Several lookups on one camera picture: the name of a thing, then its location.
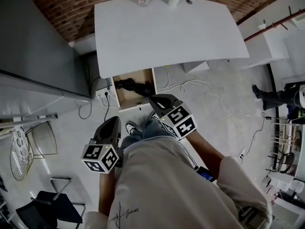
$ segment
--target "open drawer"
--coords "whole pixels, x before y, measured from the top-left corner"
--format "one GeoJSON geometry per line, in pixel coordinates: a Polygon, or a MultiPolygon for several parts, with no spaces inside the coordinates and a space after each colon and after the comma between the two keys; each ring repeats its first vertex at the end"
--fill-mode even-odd
{"type": "MultiPolygon", "coordinates": [[[[111,78],[113,88],[115,88],[114,86],[115,81],[126,80],[128,78],[132,78],[136,83],[149,82],[153,84],[155,94],[157,93],[156,81],[155,81],[153,69],[139,70],[139,71],[134,71],[134,72],[114,76],[111,78]]],[[[119,106],[119,112],[149,104],[148,101],[149,97],[141,96],[135,93],[134,91],[127,91],[123,88],[120,89],[115,88],[114,94],[117,104],[119,106]]]]}

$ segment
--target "gray floor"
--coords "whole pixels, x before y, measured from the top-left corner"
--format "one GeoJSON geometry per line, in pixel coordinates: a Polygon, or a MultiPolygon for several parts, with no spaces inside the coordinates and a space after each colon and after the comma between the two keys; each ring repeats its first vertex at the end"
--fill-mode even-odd
{"type": "MultiPolygon", "coordinates": [[[[214,96],[200,85],[188,83],[185,85],[185,93],[182,93],[179,87],[167,93],[175,95],[188,105],[196,118],[200,134],[221,153],[237,157],[243,148],[247,152],[254,132],[261,128],[263,122],[261,117],[262,102],[255,99],[251,84],[256,84],[266,91],[271,90],[266,67],[257,66],[236,71],[230,68],[229,64],[222,63],[215,69],[196,74],[185,74],[181,65],[171,65],[168,71],[169,85],[180,84],[192,79],[200,79],[210,83],[223,106],[235,118],[230,117],[214,96]]],[[[165,68],[155,68],[155,75],[157,86],[165,86],[167,83],[165,68]]],[[[115,105],[115,100],[111,100],[111,105],[115,105]]],[[[89,105],[84,106],[81,113],[87,115],[89,107],[89,105]]],[[[150,106],[143,107],[142,110],[134,109],[123,113],[118,113],[117,108],[111,108],[107,117],[118,115],[123,124],[128,120],[140,123],[151,111],[150,106]]],[[[97,209],[99,175],[89,172],[80,161],[80,157],[84,145],[89,142],[95,129],[103,122],[105,113],[106,108],[94,99],[92,114],[87,120],[81,120],[78,117],[78,109],[75,109],[60,115],[58,120],[52,121],[51,125],[59,153],[46,157],[45,163],[35,160],[28,176],[22,182],[15,181],[11,175],[9,161],[11,141],[9,139],[0,141],[0,175],[9,190],[8,193],[3,192],[2,194],[7,198],[11,209],[29,203],[31,201],[30,191],[35,195],[40,190],[52,191],[49,183],[52,176],[71,177],[73,182],[66,190],[69,198],[75,202],[85,202],[88,211],[97,209]]],[[[275,115],[273,110],[265,113],[268,116],[275,115]]],[[[269,141],[273,132],[274,126],[266,120],[263,131],[257,133],[251,151],[243,162],[245,171],[258,183],[267,174],[265,168],[271,165],[271,160],[267,155],[273,147],[269,141]]],[[[122,134],[123,137],[127,135],[125,130],[122,131],[122,134]]],[[[203,165],[188,143],[185,141],[183,143],[198,165],[203,165]]],[[[60,223],[58,227],[65,229],[73,228],[73,226],[69,223],[60,223]]]]}

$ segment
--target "black chair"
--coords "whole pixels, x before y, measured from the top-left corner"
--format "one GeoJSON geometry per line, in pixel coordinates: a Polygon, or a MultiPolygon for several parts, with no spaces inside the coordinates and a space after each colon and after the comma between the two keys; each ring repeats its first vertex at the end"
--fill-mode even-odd
{"type": "Polygon", "coordinates": [[[284,155],[282,155],[282,154],[277,154],[277,155],[281,155],[281,157],[277,158],[277,160],[276,160],[276,162],[278,163],[276,170],[270,170],[270,169],[266,169],[266,170],[271,171],[271,172],[280,172],[280,173],[285,174],[288,170],[290,170],[291,166],[294,164],[295,155],[292,152],[284,154],[284,155]],[[283,165],[287,165],[287,168],[285,170],[281,170],[283,165]]]}
{"type": "Polygon", "coordinates": [[[86,210],[85,204],[72,203],[62,191],[71,182],[71,178],[51,178],[51,184],[57,193],[40,191],[36,198],[26,206],[16,210],[22,222],[29,229],[56,229],[57,220],[77,223],[76,229],[82,223],[82,216],[86,210]],[[65,180],[68,183],[57,190],[54,180],[65,180]],[[81,215],[77,212],[74,205],[82,206],[81,215]]]}

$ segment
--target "metal chair leg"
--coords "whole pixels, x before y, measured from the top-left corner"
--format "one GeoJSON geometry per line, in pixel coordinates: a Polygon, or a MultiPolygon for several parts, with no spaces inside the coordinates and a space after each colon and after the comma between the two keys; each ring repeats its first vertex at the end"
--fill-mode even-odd
{"type": "Polygon", "coordinates": [[[51,185],[54,188],[55,192],[57,193],[57,195],[53,198],[53,200],[56,200],[58,198],[58,196],[63,192],[63,190],[71,183],[71,178],[69,177],[52,177],[50,179],[51,185]],[[66,185],[63,186],[63,188],[58,191],[58,189],[55,186],[54,180],[58,180],[58,181],[68,181],[68,183],[66,185]]]}
{"type": "MultiPolygon", "coordinates": [[[[85,204],[81,204],[81,203],[72,203],[73,205],[77,205],[77,206],[82,206],[83,207],[83,210],[82,210],[82,213],[81,213],[81,218],[83,217],[83,215],[85,214],[85,211],[86,211],[86,205],[85,204]]],[[[78,227],[80,226],[80,224],[78,223],[76,225],[76,228],[75,229],[78,229],[78,227]]]]}

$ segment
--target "person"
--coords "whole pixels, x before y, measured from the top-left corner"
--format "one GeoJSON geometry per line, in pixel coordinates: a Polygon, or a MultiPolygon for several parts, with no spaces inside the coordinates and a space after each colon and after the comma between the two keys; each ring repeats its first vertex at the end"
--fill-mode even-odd
{"type": "Polygon", "coordinates": [[[283,104],[305,108],[305,85],[294,86],[285,91],[264,92],[252,85],[256,98],[263,100],[263,110],[279,107],[283,104]]]}
{"type": "Polygon", "coordinates": [[[155,113],[142,132],[132,122],[125,127],[123,167],[100,175],[98,212],[85,215],[85,229],[269,228],[272,210],[260,188],[198,131],[186,139],[217,186],[194,170],[155,113]]]}

